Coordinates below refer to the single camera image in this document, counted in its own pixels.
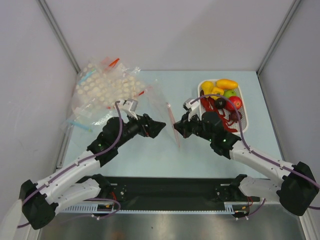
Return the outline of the pink dotted zip bag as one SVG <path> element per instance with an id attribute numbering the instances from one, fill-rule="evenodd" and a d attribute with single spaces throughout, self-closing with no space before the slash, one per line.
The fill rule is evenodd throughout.
<path id="1" fill-rule="evenodd" d="M 180 137 L 174 129 L 175 117 L 172 112 L 171 104 L 168 102 L 163 88 L 158 79 L 147 84 L 145 96 L 148 105 L 154 112 L 158 121 L 166 123 L 164 127 L 165 136 L 170 139 L 171 143 L 179 149 L 181 147 Z"/>

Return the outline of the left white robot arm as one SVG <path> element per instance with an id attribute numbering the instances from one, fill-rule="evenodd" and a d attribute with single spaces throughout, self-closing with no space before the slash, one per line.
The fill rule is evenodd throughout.
<path id="1" fill-rule="evenodd" d="M 166 123 L 155 121 L 148 114 L 110 118 L 97 138 L 72 163 L 50 176 L 32 182 L 25 181 L 19 192 L 22 213 L 34 230 L 48 225 L 63 209 L 79 202 L 97 198 L 105 200 L 110 195 L 108 181 L 100 174 L 84 183 L 78 181 L 100 169 L 118 155 L 118 149 L 140 135 L 154 139 Z"/>

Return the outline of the dark mangosteen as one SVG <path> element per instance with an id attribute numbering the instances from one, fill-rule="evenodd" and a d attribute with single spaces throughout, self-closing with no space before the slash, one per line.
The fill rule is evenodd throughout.
<path id="1" fill-rule="evenodd" d="M 225 108 L 226 104 L 227 104 L 226 100 L 222 97 L 219 97 L 214 101 L 214 106 L 218 110 Z"/>

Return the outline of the yellow pear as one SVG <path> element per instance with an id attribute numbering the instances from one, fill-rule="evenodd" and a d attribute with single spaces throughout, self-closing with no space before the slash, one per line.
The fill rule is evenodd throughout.
<path id="1" fill-rule="evenodd" d="M 201 89 L 203 91 L 204 95 L 213 94 L 213 88 L 215 87 L 214 83 L 212 81 L 204 81 L 201 84 Z"/>

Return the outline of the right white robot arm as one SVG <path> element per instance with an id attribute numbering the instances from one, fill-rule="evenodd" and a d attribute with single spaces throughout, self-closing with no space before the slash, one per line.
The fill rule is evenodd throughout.
<path id="1" fill-rule="evenodd" d="M 186 113 L 173 126 L 184 138 L 195 135 L 205 139 L 219 156 L 247 165 L 266 177 L 260 180 L 242 177 L 230 188 L 231 196 L 237 201 L 247 196 L 270 199 L 279 202 L 288 212 L 302 216 L 320 191 L 307 164 L 262 155 L 246 145 L 240 136 L 225 130 L 215 112 L 205 112 L 202 117 L 190 117 Z"/>

